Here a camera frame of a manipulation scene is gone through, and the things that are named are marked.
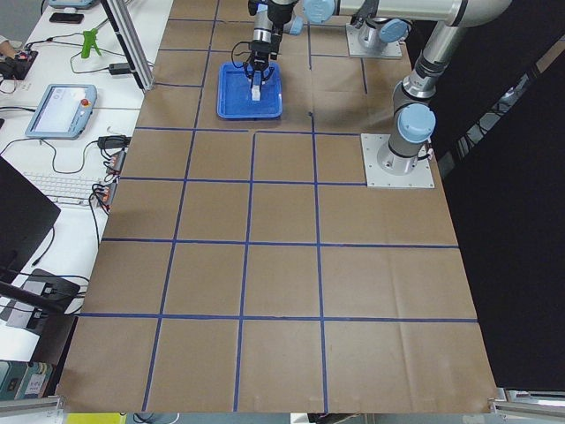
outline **green clamp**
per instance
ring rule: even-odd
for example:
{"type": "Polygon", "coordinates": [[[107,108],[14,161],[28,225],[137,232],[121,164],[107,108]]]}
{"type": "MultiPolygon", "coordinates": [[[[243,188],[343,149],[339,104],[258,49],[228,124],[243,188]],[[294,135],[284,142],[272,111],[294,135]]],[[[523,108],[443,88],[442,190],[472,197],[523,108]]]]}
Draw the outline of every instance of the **green clamp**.
{"type": "Polygon", "coordinates": [[[80,53],[80,57],[83,59],[88,59],[90,57],[90,50],[94,48],[98,56],[102,56],[100,49],[98,49],[98,45],[96,44],[96,34],[98,30],[96,28],[91,29],[90,31],[83,31],[82,34],[85,37],[85,41],[82,43],[82,52],[80,53]]]}

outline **white table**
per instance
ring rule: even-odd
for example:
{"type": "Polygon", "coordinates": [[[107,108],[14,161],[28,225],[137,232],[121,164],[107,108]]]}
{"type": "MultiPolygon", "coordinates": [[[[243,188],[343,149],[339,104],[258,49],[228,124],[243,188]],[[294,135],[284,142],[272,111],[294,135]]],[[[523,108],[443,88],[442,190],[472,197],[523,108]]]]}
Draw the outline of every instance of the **white table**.
{"type": "MultiPolygon", "coordinates": [[[[137,110],[94,110],[88,121],[87,128],[77,140],[50,140],[57,149],[56,167],[59,170],[76,170],[82,162],[82,152],[85,145],[96,140],[101,135],[112,133],[132,135],[138,116],[137,110]]],[[[0,129],[0,151],[11,140],[24,137],[24,131],[32,114],[25,111],[3,111],[0,114],[6,119],[0,129]]],[[[12,144],[3,154],[17,170],[53,173],[51,158],[53,150],[40,146],[36,140],[20,141],[12,144]]],[[[103,177],[105,168],[102,157],[96,145],[88,148],[84,170],[77,174],[82,176],[103,177]]],[[[106,216],[100,210],[95,210],[99,232],[103,233],[106,216]]],[[[90,277],[94,260],[98,251],[94,219],[89,208],[62,208],[56,224],[56,236],[53,246],[43,257],[39,268],[55,275],[80,275],[90,277]]],[[[50,241],[50,234],[43,241],[38,254],[42,253],[50,241]]],[[[23,272],[31,273],[29,264],[23,272]]],[[[76,284],[84,285],[85,281],[68,278],[76,284]]],[[[25,276],[18,276],[14,285],[21,286],[26,281],[25,276]]],[[[7,299],[0,300],[0,306],[6,305],[7,299]]],[[[73,311],[80,306],[81,300],[75,299],[68,310],[73,311]]],[[[5,326],[0,321],[0,359],[29,360],[37,344],[38,337],[23,329],[5,326]]]]}
{"type": "MultiPolygon", "coordinates": [[[[128,6],[139,40],[149,62],[154,62],[161,43],[163,31],[170,13],[172,0],[132,0],[128,6]]],[[[27,42],[45,40],[55,35],[80,33],[72,37],[57,38],[58,42],[72,42],[82,45],[82,31],[97,27],[106,19],[106,14],[100,4],[84,13],[85,18],[79,25],[51,23],[49,17],[56,11],[48,7],[43,13],[37,26],[27,42]]],[[[97,44],[102,49],[123,53],[121,46],[110,23],[104,25],[98,32],[97,44]]],[[[81,47],[66,46],[56,43],[35,44],[39,56],[30,69],[24,81],[18,83],[13,95],[0,95],[0,106],[18,105],[35,107],[39,104],[48,84],[94,84],[99,99],[95,104],[97,109],[136,109],[141,107],[143,93],[138,88],[131,74],[112,76],[108,71],[95,73],[73,73],[69,60],[80,53],[81,47]]],[[[107,67],[113,63],[126,62],[125,57],[102,52],[99,57],[94,51],[90,58],[76,57],[73,61],[78,72],[91,71],[107,67]]],[[[3,84],[3,90],[11,89],[11,83],[3,84]]]]}

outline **computer monitor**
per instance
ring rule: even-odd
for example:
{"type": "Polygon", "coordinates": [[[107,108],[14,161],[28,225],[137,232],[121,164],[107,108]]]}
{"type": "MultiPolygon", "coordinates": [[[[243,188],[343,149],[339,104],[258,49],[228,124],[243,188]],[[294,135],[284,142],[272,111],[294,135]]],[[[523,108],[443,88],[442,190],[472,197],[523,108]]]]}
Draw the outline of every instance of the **computer monitor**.
{"type": "Polygon", "coordinates": [[[79,291],[76,284],[63,280],[64,288],[57,288],[54,285],[60,278],[53,278],[51,283],[49,277],[37,277],[36,280],[43,280],[44,288],[39,292],[35,290],[35,293],[26,290],[25,286],[20,289],[11,285],[49,234],[60,209],[2,157],[0,199],[0,296],[43,312],[64,312],[79,291]]]}

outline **yellow object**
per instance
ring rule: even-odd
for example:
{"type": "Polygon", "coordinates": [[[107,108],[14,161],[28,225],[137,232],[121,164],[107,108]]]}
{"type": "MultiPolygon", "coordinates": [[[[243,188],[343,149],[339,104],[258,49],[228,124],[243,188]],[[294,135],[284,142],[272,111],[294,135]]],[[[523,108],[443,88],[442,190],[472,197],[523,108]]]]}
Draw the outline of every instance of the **yellow object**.
{"type": "Polygon", "coordinates": [[[69,413],[65,424],[125,424],[119,413],[69,413]]]}

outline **blue tray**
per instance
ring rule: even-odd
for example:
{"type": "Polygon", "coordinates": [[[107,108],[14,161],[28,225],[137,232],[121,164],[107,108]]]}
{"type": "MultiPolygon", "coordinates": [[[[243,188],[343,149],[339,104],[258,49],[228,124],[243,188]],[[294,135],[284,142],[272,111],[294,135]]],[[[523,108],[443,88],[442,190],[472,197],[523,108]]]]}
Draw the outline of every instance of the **blue tray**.
{"type": "Polygon", "coordinates": [[[231,62],[222,64],[218,81],[218,115],[226,119],[280,117],[283,113],[281,73],[278,64],[271,66],[275,68],[273,75],[261,88],[261,100],[255,102],[251,98],[251,83],[243,68],[236,68],[231,62]]]}

